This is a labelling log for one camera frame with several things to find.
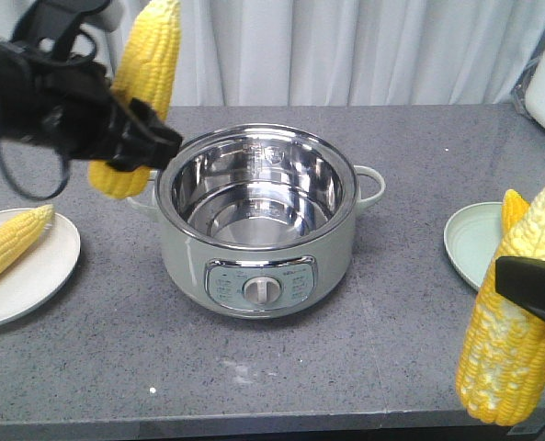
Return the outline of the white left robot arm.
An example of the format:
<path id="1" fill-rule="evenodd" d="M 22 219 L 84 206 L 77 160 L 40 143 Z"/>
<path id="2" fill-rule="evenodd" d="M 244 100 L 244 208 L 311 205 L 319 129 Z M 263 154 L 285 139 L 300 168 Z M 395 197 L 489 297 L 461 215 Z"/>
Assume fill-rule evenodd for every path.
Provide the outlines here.
<path id="1" fill-rule="evenodd" d="M 38 1 L 0 40 L 0 144 L 52 148 L 62 178 L 72 161 L 113 198 L 153 180 L 149 213 L 175 284 L 223 315 L 271 319 L 303 311 L 343 278 L 357 215 L 374 205 L 355 166 L 327 141 L 278 124 L 251 123 L 183 142 L 166 127 L 178 33 L 174 1 L 152 1 L 135 28 L 121 73 L 106 78 L 93 54 L 76 54 L 83 24 L 106 1 Z"/>

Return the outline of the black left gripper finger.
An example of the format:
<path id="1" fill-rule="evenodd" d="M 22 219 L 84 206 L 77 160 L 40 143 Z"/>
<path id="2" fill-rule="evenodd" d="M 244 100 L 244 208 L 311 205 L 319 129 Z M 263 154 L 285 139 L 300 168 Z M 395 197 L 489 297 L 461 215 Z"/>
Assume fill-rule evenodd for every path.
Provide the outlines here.
<path id="1" fill-rule="evenodd" d="M 521 256 L 495 260 L 495 291 L 545 322 L 545 261 Z"/>

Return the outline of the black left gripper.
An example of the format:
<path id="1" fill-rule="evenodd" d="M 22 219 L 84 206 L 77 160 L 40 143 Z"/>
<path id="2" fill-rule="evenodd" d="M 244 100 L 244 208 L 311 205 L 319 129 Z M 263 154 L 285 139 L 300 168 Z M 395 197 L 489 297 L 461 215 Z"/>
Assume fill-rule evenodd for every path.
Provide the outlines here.
<path id="1" fill-rule="evenodd" d="M 147 103 L 118 104 L 101 64 L 79 56 L 54 62 L 3 40 L 0 138 L 52 147 L 70 159 L 107 160 L 120 172 L 164 170 L 183 142 Z"/>

